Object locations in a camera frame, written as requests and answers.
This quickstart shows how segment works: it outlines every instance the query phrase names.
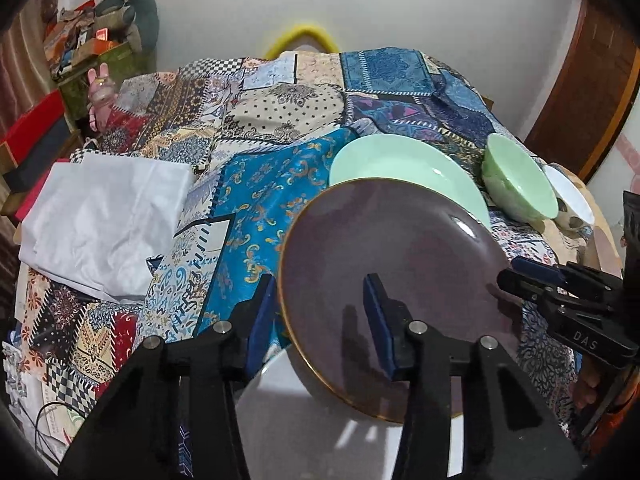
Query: orange sleeve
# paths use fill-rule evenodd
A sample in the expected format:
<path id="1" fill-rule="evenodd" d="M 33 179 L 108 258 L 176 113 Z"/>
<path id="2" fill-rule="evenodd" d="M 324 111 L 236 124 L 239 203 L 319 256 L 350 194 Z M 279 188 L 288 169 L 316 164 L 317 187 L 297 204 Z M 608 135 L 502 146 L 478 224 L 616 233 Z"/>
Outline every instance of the orange sleeve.
<path id="1" fill-rule="evenodd" d="M 600 419 L 600 423 L 598 424 L 598 429 L 595 431 L 589 440 L 590 444 L 590 455 L 597 455 L 603 447 L 607 445 L 607 442 L 611 438 L 611 436 L 616 432 L 619 425 L 622 423 L 626 414 L 634 402 L 640 396 L 640 385 L 636 388 L 636 392 L 633 394 L 629 402 L 615 413 L 605 413 Z"/>

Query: patchwork bedspread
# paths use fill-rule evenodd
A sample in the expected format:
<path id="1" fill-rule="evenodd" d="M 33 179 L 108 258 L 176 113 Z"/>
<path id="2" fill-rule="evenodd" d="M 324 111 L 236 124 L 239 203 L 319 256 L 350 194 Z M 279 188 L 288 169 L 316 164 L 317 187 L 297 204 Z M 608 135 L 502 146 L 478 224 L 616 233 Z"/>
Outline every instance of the patchwork bedspread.
<path id="1" fill-rule="evenodd" d="M 420 139 L 450 155 L 484 193 L 492 234 L 507 256 L 556 263 L 538 232 L 507 218 L 484 192 L 487 135 L 513 136 L 444 63 L 400 48 L 198 60 L 176 73 L 125 81 L 102 141 L 106 152 L 188 162 L 199 175 L 171 252 L 152 267 L 145 303 L 82 298 L 32 272 L 24 370 L 36 370 L 58 398 L 90 409 L 146 336 L 181 340 L 227 318 L 252 296 L 263 272 L 277 272 L 287 229 L 327 187 L 336 153 L 378 132 Z M 265 359 L 286 344 L 277 319 Z M 546 336 L 530 305 L 518 360 L 566 429 L 574 356 Z"/>

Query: human hand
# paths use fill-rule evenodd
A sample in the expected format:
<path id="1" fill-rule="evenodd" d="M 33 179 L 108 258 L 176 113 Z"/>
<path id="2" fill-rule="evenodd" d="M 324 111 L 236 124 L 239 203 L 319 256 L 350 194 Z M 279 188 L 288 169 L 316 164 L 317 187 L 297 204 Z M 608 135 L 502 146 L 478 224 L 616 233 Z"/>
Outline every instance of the human hand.
<path id="1" fill-rule="evenodd" d="M 620 373 L 626 377 L 630 368 L 621 370 Z M 593 404 L 597 398 L 596 388 L 600 384 L 601 373 L 595 362 L 588 356 L 583 356 L 582 367 L 578 374 L 578 381 L 574 387 L 574 404 L 580 411 L 588 404 Z M 633 396 L 638 384 L 640 383 L 640 373 L 638 370 L 633 372 L 632 377 L 627 381 L 624 389 L 613 402 L 612 408 L 623 406 Z"/>

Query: mint green plate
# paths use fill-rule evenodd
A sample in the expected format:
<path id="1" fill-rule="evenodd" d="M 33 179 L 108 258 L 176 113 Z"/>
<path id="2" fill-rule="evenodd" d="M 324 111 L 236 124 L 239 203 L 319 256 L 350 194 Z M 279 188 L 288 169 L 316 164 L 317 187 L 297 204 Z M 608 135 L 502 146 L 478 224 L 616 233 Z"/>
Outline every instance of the mint green plate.
<path id="1" fill-rule="evenodd" d="M 548 178 L 522 145 L 501 134 L 486 140 L 482 179 L 495 202 L 520 222 L 558 216 L 558 201 Z"/>
<path id="2" fill-rule="evenodd" d="M 471 177 L 447 155 L 420 140 L 375 134 L 350 142 L 334 158 L 329 186 L 371 177 L 394 178 L 433 189 L 491 229 L 489 210 Z"/>

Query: blue gripper pad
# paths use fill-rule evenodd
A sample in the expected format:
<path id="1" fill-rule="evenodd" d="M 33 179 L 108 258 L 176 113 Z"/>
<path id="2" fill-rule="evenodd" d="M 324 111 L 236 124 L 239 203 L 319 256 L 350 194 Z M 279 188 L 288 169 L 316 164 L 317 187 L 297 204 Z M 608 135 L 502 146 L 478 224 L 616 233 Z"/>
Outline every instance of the blue gripper pad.
<path id="1" fill-rule="evenodd" d="M 369 329 L 373 336 L 373 344 L 378 354 L 380 367 L 391 380 L 396 371 L 396 361 L 394 360 L 394 346 L 391 341 L 391 331 L 386 324 L 386 319 L 382 313 L 380 299 L 376 296 L 375 287 L 371 278 L 367 276 L 363 283 L 364 310 L 369 321 Z"/>
<path id="2" fill-rule="evenodd" d="M 534 262 L 522 256 L 516 256 L 511 260 L 511 268 L 539 282 L 555 286 L 564 285 L 564 274 L 560 269 Z"/>
<path id="3" fill-rule="evenodd" d="M 258 283 L 258 288 L 254 294 L 257 300 L 262 291 L 262 300 L 258 307 L 258 314 L 255 317 L 254 326 L 249 334 L 246 349 L 246 361 L 244 371 L 247 377 L 253 377 L 262 367 L 262 360 L 269 349 L 271 329 L 276 311 L 279 308 L 276 279 L 270 274 L 263 274 Z"/>

